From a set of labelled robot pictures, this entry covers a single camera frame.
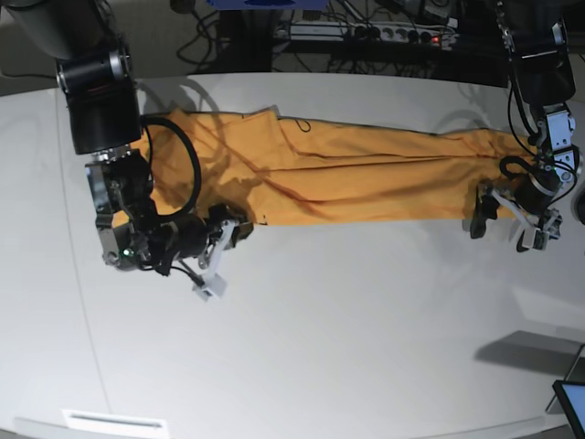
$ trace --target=orange cloth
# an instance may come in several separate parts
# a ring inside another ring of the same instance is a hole
[[[197,211],[219,202],[256,223],[302,225],[353,221],[469,218],[475,188],[501,176],[506,155],[528,158],[511,134],[456,134],[253,115],[173,112],[202,167]],[[180,140],[150,127],[153,200],[172,213],[189,196],[193,171]],[[133,147],[147,156],[146,136]]]

